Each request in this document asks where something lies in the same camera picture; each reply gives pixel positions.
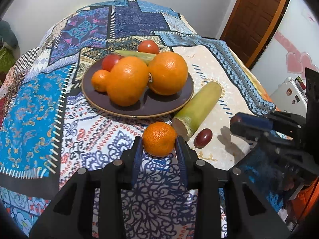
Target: large orange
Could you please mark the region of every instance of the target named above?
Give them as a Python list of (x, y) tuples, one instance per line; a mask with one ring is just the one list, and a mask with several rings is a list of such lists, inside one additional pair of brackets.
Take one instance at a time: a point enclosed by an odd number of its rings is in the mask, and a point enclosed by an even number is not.
[(98, 92), (106, 92), (106, 84), (108, 81), (108, 75), (110, 74), (109, 71), (106, 70), (97, 70), (92, 78), (91, 78), (91, 83), (94, 88), (94, 90)]
[(147, 82), (147, 65), (137, 57), (125, 57), (112, 68), (106, 90), (112, 102), (130, 106), (139, 100)]
[(188, 77), (184, 58), (174, 52), (159, 53), (148, 65), (152, 76), (149, 88), (159, 95), (172, 95), (180, 91)]
[(144, 149), (152, 156), (168, 156), (175, 147), (176, 137), (176, 131), (172, 126), (165, 122), (155, 122), (144, 130)]

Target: door frame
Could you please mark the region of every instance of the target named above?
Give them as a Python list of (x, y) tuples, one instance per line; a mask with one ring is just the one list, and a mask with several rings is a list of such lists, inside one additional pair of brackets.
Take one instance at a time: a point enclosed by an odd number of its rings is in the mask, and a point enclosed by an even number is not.
[[(230, 27), (230, 24), (232, 23), (232, 20), (233, 20), (234, 17), (235, 17), (235, 14), (236, 14), (236, 11), (237, 11), (237, 9), (238, 9), (238, 7), (239, 7), (240, 1), (241, 1), (241, 0), (237, 0), (237, 1), (236, 1), (235, 5), (234, 5), (234, 8), (233, 8), (233, 10), (232, 10), (232, 13), (230, 14), (230, 17), (229, 17), (229, 19), (228, 19), (228, 21), (227, 21), (227, 24), (226, 24), (226, 26), (225, 26), (225, 28), (224, 28), (224, 31), (223, 31), (223, 33), (222, 33), (220, 39), (225, 38), (226, 33), (227, 33), (227, 31), (228, 31), (228, 29), (229, 29), (229, 27)], [(268, 27), (268, 29), (266, 30), (265, 35), (262, 37), (262, 39), (261, 39), (261, 41), (259, 42), (257, 48), (255, 49), (255, 51), (253, 52), (253, 54), (251, 55), (251, 57), (248, 59), (247, 63), (245, 64), (248, 69), (251, 69), (251, 68), (253, 67), (253, 66), (252, 66), (252, 63), (255, 62), (257, 56), (259, 55), (259, 53), (261, 52), (261, 50), (264, 48), (264, 46), (265, 46), (267, 40), (269, 39), (269, 37), (270, 37), (272, 31), (274, 30), (275, 26), (277, 25), (277, 22), (278, 22), (278, 20), (279, 20), (279, 18), (280, 18), (280, 15), (281, 15), (281, 12), (282, 12), (282, 10), (283, 10), (283, 8), (284, 8), (284, 6), (285, 6), (285, 3), (286, 3), (286, 0), (280, 0), (279, 5), (278, 5), (278, 8), (277, 8), (277, 10), (276, 10), (276, 12), (275, 12), (275, 15), (274, 15), (274, 17), (272, 18), (272, 21), (271, 21), (271, 23), (269, 24), (269, 27)]]

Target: checkered fabric patch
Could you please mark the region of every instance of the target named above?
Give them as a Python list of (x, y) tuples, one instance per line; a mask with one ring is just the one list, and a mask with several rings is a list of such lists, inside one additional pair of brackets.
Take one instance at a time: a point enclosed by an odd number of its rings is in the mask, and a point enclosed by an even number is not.
[(15, 63), (14, 67), (14, 75), (17, 75), (18, 73), (25, 71), (26, 69), (29, 69), (34, 60), (36, 59), (37, 53), (38, 53), (39, 47), (30, 49), (29, 51), (25, 52), (17, 62)]

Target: metal bolt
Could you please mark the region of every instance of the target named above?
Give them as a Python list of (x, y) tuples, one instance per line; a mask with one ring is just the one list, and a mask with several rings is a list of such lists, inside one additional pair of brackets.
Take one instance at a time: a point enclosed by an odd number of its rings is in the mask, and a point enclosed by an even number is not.
[(78, 174), (85, 174), (86, 172), (87, 170), (84, 167), (78, 169)]
[(121, 159), (116, 159), (116, 160), (113, 161), (113, 164), (114, 164), (115, 166), (119, 166), (119, 165), (121, 165), (122, 163), (123, 163), (123, 161), (122, 161)]
[(235, 175), (240, 175), (241, 174), (241, 170), (237, 167), (233, 168), (232, 169), (232, 173), (235, 174)]
[(202, 159), (198, 159), (198, 160), (196, 161), (196, 164), (197, 164), (198, 166), (204, 166), (204, 165), (205, 165), (205, 161), (202, 160)]

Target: door panel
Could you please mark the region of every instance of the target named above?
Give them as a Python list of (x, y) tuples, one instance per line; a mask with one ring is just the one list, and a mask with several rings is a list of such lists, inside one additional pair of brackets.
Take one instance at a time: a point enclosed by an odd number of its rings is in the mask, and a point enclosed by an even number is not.
[(221, 39), (246, 63), (264, 37), (280, 0), (240, 0)]

